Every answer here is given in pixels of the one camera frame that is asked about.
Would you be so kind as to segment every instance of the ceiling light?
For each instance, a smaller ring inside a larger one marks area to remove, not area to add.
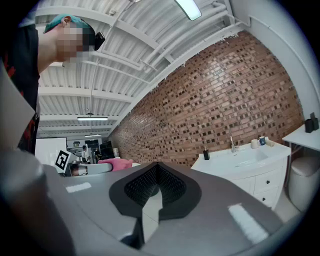
[[[84,137],[94,137],[94,136],[101,136],[101,134],[90,134],[90,135],[85,135]]]
[[[195,19],[201,17],[201,11],[196,5],[194,0],[175,0],[180,8],[184,11],[187,17],[194,21]]]
[[[81,116],[77,118],[78,121],[107,121],[108,117],[99,117],[99,116]]]

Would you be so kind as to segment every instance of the whiteboard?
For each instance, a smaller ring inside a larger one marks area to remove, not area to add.
[[[60,150],[67,151],[67,138],[37,138],[35,157],[43,165],[55,166]]]

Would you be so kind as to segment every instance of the pink cloth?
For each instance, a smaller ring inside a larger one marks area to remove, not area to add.
[[[122,158],[110,158],[105,160],[99,160],[98,164],[112,164],[112,171],[124,170],[132,167],[133,160],[127,160]]]

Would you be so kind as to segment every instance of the brick wall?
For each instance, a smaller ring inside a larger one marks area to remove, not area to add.
[[[148,93],[110,135],[122,158],[191,166],[211,152],[260,136],[281,138],[303,124],[284,67],[246,31],[209,46]]]

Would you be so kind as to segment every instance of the white vanity cabinet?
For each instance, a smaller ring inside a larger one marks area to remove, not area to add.
[[[230,149],[211,152],[210,160],[204,160],[201,154],[192,169],[225,178],[274,209],[284,185],[290,153],[289,147],[278,143],[257,149],[246,144],[237,152]]]
[[[283,159],[277,161],[277,165],[272,164],[266,166],[263,170],[257,168],[257,175],[255,176],[230,179],[230,181],[266,206],[274,209],[284,185],[286,169],[287,161]]]

